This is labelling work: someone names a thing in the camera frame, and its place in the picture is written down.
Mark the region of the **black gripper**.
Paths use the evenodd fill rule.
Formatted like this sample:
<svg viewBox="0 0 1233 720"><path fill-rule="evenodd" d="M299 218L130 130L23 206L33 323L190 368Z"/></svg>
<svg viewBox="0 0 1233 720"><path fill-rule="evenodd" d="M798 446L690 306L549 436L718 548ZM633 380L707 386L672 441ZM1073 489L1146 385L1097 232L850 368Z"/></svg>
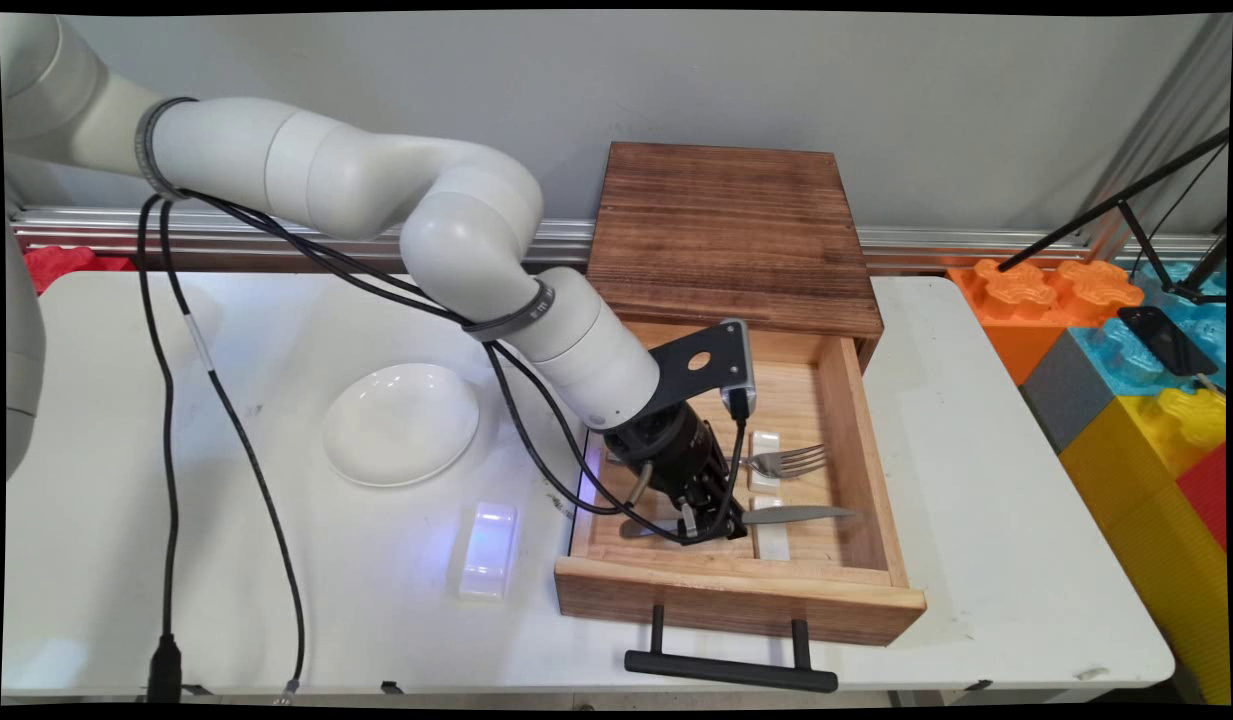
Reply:
<svg viewBox="0 0 1233 720"><path fill-rule="evenodd" d="M676 530L686 544L748 536L735 497L739 473L727 470L711 425L690 404L629 420L608 433L604 443L636 477L629 501L640 501L649 489L674 501Z"/></svg>

